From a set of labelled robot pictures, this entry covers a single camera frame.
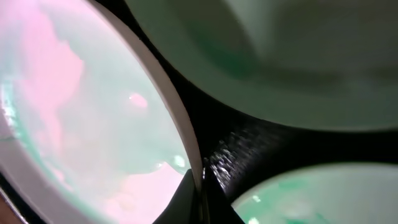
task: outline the paint palette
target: paint palette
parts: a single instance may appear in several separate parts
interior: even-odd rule
[[[152,223],[201,164],[161,66],[98,4],[0,8],[1,172],[46,222]]]

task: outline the glossy surface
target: glossy surface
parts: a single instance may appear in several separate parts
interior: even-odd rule
[[[126,2],[161,54],[228,106],[308,129],[398,126],[396,1]]]
[[[267,180],[233,207],[248,224],[393,224],[397,188],[398,166],[316,166]]]
[[[190,164],[136,55],[87,2],[0,8],[2,107],[33,169],[94,220],[152,223]]]

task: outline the white rim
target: white rim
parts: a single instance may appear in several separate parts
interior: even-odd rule
[[[114,27],[121,40],[130,47],[131,53],[136,56],[151,79],[177,127],[192,167],[196,185],[200,190],[202,165],[195,132],[188,113],[169,77],[149,49],[128,26],[97,2],[92,0],[86,2],[92,5],[91,8],[96,9],[95,13],[105,23]],[[13,133],[7,125],[5,117],[1,116],[0,139],[12,137]],[[63,199],[44,175],[33,167],[32,159],[28,157],[16,139],[0,141],[0,171],[45,222],[56,224],[96,223]]]

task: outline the white bowl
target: white bowl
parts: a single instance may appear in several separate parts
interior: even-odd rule
[[[232,108],[307,129],[398,127],[396,1],[126,2],[165,59]]]
[[[233,208],[248,224],[393,224],[397,189],[397,165],[323,165],[266,180]]]
[[[0,171],[45,222],[152,223],[184,173],[188,114],[139,38],[91,1],[0,3]]]

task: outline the pink paint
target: pink paint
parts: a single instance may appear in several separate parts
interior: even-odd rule
[[[105,211],[120,224],[151,224],[169,204],[182,177],[167,163],[150,174],[129,175]]]
[[[60,181],[60,182],[64,182],[65,181],[65,175],[63,174],[63,172],[61,172],[58,169],[52,168],[51,169],[54,176]]]
[[[46,141],[46,136],[45,136],[45,132],[43,131],[38,131],[34,134],[36,141],[38,142],[38,144],[40,146],[45,146],[47,141]]]
[[[50,19],[38,9],[32,9],[24,22],[21,48],[25,77],[19,80],[19,86],[31,107],[39,112],[55,153],[59,154],[62,127],[57,110],[78,88],[83,61],[65,41],[57,39]]]
[[[29,15],[36,2],[32,0],[1,0],[0,1],[0,37],[7,27],[13,26]]]
[[[133,94],[129,97],[129,99],[130,99],[130,101],[131,101],[134,105],[136,105],[136,106],[138,106],[138,107],[140,107],[140,108],[146,108],[146,107],[148,107],[148,102],[147,102],[147,100],[146,100],[143,96],[141,96],[140,94],[138,94],[138,93],[133,93]]]

